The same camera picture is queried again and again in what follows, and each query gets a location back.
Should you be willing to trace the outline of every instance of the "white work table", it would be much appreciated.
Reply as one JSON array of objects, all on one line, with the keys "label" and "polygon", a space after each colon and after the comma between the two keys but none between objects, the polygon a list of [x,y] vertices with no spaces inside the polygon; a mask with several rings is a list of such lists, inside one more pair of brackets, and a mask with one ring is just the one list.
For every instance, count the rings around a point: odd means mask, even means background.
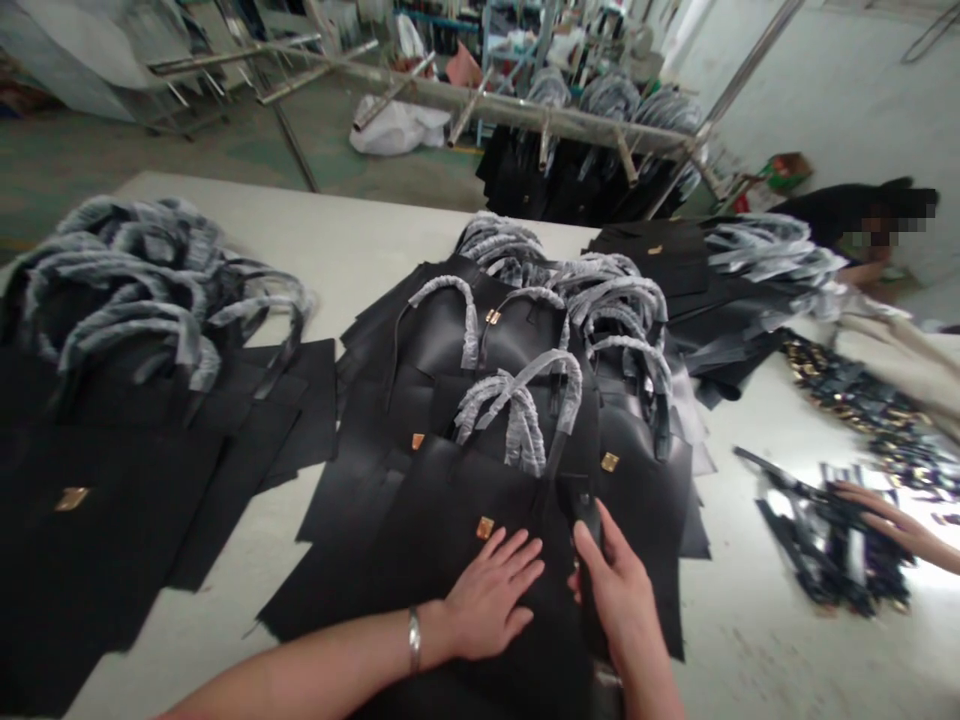
[{"label": "white work table", "polygon": [[[309,340],[339,337],[418,262],[448,256],[470,218],[158,173],[117,194],[183,197],[220,223],[237,249],[299,276],[319,300]],[[596,234],[524,224],[554,259],[577,256]],[[257,340],[275,342],[284,329],[278,322]],[[739,402],[703,416],[718,472],[696,480],[713,561],[681,562],[687,662],[674,668],[688,717],[960,717],[960,578],[927,565],[907,570],[910,616],[885,609],[873,621],[846,611],[818,617],[754,505],[765,485],[730,453],[742,445],[817,482],[819,461],[864,459],[853,433],[804,400],[779,354]],[[294,536],[319,476],[319,466],[307,468],[255,497],[203,590],[164,590],[133,650],[100,662],[67,717],[150,717],[273,646],[254,618],[307,551]]]}]

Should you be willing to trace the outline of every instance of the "silver bracelet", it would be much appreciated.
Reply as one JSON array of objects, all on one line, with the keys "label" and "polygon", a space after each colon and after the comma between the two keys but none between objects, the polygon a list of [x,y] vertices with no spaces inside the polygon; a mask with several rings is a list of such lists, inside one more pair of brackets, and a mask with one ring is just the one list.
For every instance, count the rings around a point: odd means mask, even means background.
[{"label": "silver bracelet", "polygon": [[410,606],[410,674],[420,672],[420,617],[417,608]]}]

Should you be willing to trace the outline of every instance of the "green floor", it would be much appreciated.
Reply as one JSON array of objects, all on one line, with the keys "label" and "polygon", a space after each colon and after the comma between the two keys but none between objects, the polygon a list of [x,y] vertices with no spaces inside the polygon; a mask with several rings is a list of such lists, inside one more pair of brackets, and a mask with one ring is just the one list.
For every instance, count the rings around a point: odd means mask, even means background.
[{"label": "green floor", "polygon": [[[483,207],[483,185],[474,177],[479,155],[419,148],[379,158],[354,151],[347,137],[360,97],[327,78],[284,101],[322,192],[468,212]],[[229,125],[201,129],[193,143],[69,110],[0,120],[0,262],[43,239],[83,199],[110,193],[144,170],[305,189],[270,110],[245,91],[229,114]]]}]

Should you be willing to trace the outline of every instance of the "person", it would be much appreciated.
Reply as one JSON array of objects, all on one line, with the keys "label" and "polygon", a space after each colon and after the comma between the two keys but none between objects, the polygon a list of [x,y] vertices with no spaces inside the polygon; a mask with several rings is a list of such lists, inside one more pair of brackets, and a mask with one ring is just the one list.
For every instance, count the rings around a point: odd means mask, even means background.
[{"label": "person", "polygon": [[837,483],[836,487],[841,498],[859,503],[872,511],[863,513],[862,517],[874,530],[891,538],[921,560],[960,575],[960,550],[947,545],[918,520],[865,487],[845,482]]},{"label": "person", "polygon": [[848,183],[814,190],[789,198],[769,212],[790,215],[810,226],[810,239],[836,251],[845,233],[864,233],[870,247],[863,259],[849,258],[839,274],[841,282],[862,290],[874,290],[890,262],[891,232],[915,229],[931,218],[940,202],[932,188],[913,187],[912,177],[889,180],[882,185]]},{"label": "person", "polygon": [[[589,568],[597,611],[613,664],[623,681],[628,720],[682,720],[683,704],[660,631],[653,586],[607,508],[598,502],[606,556],[583,522],[574,543]],[[411,672],[454,658],[502,653],[533,620],[517,603],[543,573],[542,542],[525,530],[509,539],[500,528],[444,600],[411,611],[352,620],[268,650],[217,676],[158,720],[328,720],[346,717]],[[581,602],[579,575],[568,580]]]}]

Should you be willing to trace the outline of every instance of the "garment rack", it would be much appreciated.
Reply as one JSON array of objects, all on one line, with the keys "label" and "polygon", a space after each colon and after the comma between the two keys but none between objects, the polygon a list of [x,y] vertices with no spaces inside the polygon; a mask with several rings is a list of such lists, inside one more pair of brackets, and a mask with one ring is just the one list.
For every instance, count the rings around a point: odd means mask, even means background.
[{"label": "garment rack", "polygon": [[[158,63],[151,65],[150,69],[156,75],[163,77],[210,65],[224,65],[233,62],[246,63],[253,75],[254,80],[251,81],[251,84],[257,92],[259,102],[265,107],[270,107],[276,115],[287,149],[297,163],[304,183],[311,192],[319,193],[320,188],[313,172],[310,170],[306,157],[303,155],[303,151],[300,149],[296,134],[280,106],[280,100],[306,87],[319,77],[336,72],[365,81],[370,85],[373,92],[381,93],[381,99],[384,97],[395,98],[457,113],[464,122],[470,115],[474,115],[487,122],[510,125],[535,132],[540,132],[549,126],[550,135],[554,137],[579,140],[620,150],[624,170],[628,177],[635,173],[636,169],[632,165],[630,154],[624,155],[622,152],[624,144],[632,148],[634,153],[672,160],[674,168],[662,191],[647,209],[645,213],[647,219],[652,218],[666,201],[691,164],[700,172],[711,191],[718,197],[722,195],[716,177],[696,158],[697,152],[707,142],[713,128],[726,114],[744,85],[753,75],[760,61],[763,60],[777,38],[780,37],[803,6],[803,0],[784,1],[753,49],[720,94],[720,98],[707,113],[706,119],[697,129],[697,132],[686,134],[648,127],[639,123],[617,122],[596,115],[589,115],[579,110],[547,108],[526,100],[494,95],[483,90],[473,91],[468,88],[458,88],[446,83],[428,80],[415,74],[411,76],[411,74],[398,73],[386,68],[373,67],[354,61],[354,58],[363,52],[376,47],[375,42],[367,43],[361,48],[340,57],[330,54],[318,55],[297,47],[304,42],[318,40],[318,35],[293,38],[283,42],[256,42],[250,37],[246,26],[237,16],[233,7],[222,0],[216,0],[216,2],[239,49],[235,52],[219,55]],[[307,58],[318,63],[319,67],[306,70],[291,78],[284,84],[282,92],[271,92],[269,81],[254,60],[258,55],[274,52]],[[386,103],[378,103],[378,106],[385,107]]]}]

